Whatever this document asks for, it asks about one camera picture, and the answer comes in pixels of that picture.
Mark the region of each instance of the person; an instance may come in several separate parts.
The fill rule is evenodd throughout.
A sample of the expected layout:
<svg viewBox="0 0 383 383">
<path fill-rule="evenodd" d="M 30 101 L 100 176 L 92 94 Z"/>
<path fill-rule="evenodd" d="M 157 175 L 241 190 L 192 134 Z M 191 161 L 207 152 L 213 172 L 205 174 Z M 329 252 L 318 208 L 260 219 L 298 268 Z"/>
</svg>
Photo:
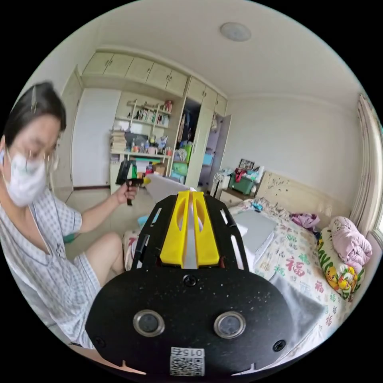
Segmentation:
<svg viewBox="0 0 383 383">
<path fill-rule="evenodd" d="M 44 324 L 68 344 L 94 349 L 85 323 L 110 271 L 124 271 L 122 241 L 105 234 L 70 262 L 63 238 L 94 230 L 137 189 L 125 184 L 82 214 L 58 200 L 46 183 L 65 119 L 51 83 L 32 86 L 14 105 L 0 141 L 0 239 L 18 287 Z"/>
</svg>

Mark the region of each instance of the curtain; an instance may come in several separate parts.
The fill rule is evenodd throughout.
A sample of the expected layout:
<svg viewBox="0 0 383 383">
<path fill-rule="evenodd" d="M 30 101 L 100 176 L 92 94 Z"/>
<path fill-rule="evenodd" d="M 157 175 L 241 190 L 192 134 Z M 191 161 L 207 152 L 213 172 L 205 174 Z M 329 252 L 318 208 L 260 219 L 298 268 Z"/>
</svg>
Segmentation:
<svg viewBox="0 0 383 383">
<path fill-rule="evenodd" d="M 362 164 L 358 193 L 350 219 L 364 236 L 378 218 L 383 193 L 383 147 L 381 124 L 364 95 L 359 95 L 358 117 L 361 125 Z"/>
</svg>

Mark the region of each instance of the baseboard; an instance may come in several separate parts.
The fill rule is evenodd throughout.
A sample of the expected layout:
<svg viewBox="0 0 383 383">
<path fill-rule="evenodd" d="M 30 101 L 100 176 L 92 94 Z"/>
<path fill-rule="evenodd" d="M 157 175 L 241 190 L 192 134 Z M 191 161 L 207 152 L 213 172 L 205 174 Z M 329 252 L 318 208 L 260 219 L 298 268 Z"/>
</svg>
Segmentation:
<svg viewBox="0 0 383 383">
<path fill-rule="evenodd" d="M 110 189 L 111 187 L 109 185 L 102 185 L 102 186 L 74 186 L 73 191 L 76 190 L 99 190 L 99 189 Z"/>
</svg>

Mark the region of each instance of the bed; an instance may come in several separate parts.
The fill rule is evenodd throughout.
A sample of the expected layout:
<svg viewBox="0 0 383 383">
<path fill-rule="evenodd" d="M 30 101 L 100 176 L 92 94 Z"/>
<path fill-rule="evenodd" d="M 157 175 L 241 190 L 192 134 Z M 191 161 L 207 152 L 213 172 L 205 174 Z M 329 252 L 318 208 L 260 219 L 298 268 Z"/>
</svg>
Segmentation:
<svg viewBox="0 0 383 383">
<path fill-rule="evenodd" d="M 323 229 L 333 216 L 348 217 L 350 209 L 315 189 L 270 172 L 265 172 L 255 201 L 266 205 L 260 214 L 274 220 L 277 225 L 272 242 L 262 257 L 255 260 L 254 272 L 267 280 L 278 273 L 302 294 L 325 306 L 325 314 L 311 333 L 288 355 L 268 366 L 270 368 L 298 357 L 328 339 L 351 309 L 351 302 L 344 301 L 324 277 L 314 234 L 295 224 L 289 218 L 289 212 L 318 214 L 321 221 L 317 228 Z M 231 207 L 229 210 L 234 220 L 236 215 L 250 210 L 252 202 L 249 199 Z"/>
</svg>

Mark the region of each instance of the white face mask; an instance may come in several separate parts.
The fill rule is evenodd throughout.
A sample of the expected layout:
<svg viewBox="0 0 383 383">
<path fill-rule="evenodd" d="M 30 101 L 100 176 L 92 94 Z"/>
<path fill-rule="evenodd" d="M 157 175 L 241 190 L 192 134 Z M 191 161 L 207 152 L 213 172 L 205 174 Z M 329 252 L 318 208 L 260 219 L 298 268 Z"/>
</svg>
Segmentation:
<svg viewBox="0 0 383 383">
<path fill-rule="evenodd" d="M 11 180 L 7 182 L 4 174 L 3 178 L 9 197 L 19 207 L 28 206 L 45 189 L 47 177 L 45 161 L 27 161 L 19 153 L 11 159 L 8 151 L 7 156 L 11 163 Z M 4 163 L 4 151 L 1 153 L 1 157 Z"/>
</svg>

